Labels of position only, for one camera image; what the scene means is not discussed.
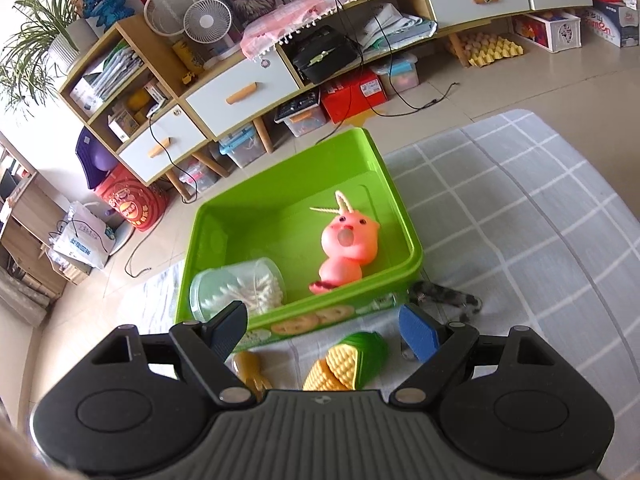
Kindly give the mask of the beige hair claw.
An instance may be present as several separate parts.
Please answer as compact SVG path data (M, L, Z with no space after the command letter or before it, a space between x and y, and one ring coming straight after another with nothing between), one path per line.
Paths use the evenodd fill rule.
M262 360L256 352L236 352L231 358L231 368L258 401L272 388L271 382L262 372Z

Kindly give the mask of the black leopard hair claw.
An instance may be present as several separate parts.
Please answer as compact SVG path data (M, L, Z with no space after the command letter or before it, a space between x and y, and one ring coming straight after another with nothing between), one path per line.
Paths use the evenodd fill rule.
M409 288L409 302L424 312L435 310L444 323L469 322L483 309L480 297L437 285L429 280L414 283Z

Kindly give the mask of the clear cotton swab jar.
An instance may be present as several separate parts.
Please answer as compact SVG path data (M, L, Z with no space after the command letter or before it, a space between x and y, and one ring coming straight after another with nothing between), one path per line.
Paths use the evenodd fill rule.
M282 275L269 258L207 269L189 288L191 312L200 322L209 321L233 301L241 301L249 316L257 316L281 307L284 300Z

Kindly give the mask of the toy corn cob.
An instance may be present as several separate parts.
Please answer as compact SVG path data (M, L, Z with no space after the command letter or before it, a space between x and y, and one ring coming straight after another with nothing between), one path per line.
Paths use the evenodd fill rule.
M362 390L380 374L388 358L386 340L377 332L353 333L314 362L304 391Z

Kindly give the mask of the pink rubber pig toy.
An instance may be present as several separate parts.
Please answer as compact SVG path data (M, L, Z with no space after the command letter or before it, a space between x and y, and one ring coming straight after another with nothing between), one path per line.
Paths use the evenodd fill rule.
M335 199L336 209L311 207L313 211L334 215L321 233L326 261L320 266L318 281L309 285L314 295L361 280L362 268L378 255L380 224L356 210L341 191L335 192Z

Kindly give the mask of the green cookie box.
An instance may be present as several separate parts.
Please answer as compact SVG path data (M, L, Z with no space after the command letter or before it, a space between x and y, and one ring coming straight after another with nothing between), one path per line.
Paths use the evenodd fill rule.
M315 295L326 255L321 232L335 192L380 225L378 256L363 278ZM283 304L250 314L239 349L323 330L402 304L420 281L423 249L384 160L367 130L352 128L279 162L204 203L190 237L175 320L196 320L190 286L201 272L259 258L280 271Z

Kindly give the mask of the red round bucket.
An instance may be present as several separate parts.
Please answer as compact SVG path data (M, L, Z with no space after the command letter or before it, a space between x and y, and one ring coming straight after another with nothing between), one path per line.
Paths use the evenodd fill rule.
M168 205L165 191L156 184L143 185L122 164L118 164L94 192L140 232L151 229Z

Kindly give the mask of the white paper bag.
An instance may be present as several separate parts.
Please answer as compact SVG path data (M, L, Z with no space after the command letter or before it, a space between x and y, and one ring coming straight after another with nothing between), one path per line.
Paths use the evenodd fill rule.
M71 202L50 242L59 255L103 269L115 245L115 232L84 204Z

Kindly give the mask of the clear storage bin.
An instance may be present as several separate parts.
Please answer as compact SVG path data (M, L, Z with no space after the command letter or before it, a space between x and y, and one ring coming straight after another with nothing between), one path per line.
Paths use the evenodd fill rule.
M266 154L262 139L251 122L220 139L218 146L220 154L230 157L239 168L245 168Z

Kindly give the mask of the wooden TV cabinet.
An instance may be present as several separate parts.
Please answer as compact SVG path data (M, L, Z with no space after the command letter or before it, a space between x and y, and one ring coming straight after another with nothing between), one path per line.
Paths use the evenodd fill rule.
M312 36L331 18L347 18L349 11L371 12L383 0L296 0L250 26L241 49L194 78L166 42L152 32L141 16L112 26L70 72L61 99L122 165L143 185L160 177L179 178L175 164L193 157L220 176L226 170L204 148L246 124L262 124L265 114L316 84L294 62L314 49ZM529 11L577 9L592 0L394 0L398 10L436 23L436 37L486 25L497 18ZM141 65L121 81L95 110L83 112L73 98L82 73L100 55L125 41ZM144 77L156 79L168 92L167 101L137 126L130 138L119 140L108 126L108 113Z

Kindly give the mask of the yellow egg tray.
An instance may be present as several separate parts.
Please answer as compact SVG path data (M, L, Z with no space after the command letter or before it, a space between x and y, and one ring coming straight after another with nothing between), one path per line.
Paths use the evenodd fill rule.
M516 42L488 32L453 32L447 36L446 48L464 67L482 68L524 54L524 48Z

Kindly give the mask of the black handbag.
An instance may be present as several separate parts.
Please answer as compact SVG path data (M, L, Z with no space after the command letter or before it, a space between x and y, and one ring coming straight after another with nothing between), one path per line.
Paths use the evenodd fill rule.
M291 62L312 84L321 84L358 56L358 48L350 38L333 27L322 26L296 42Z

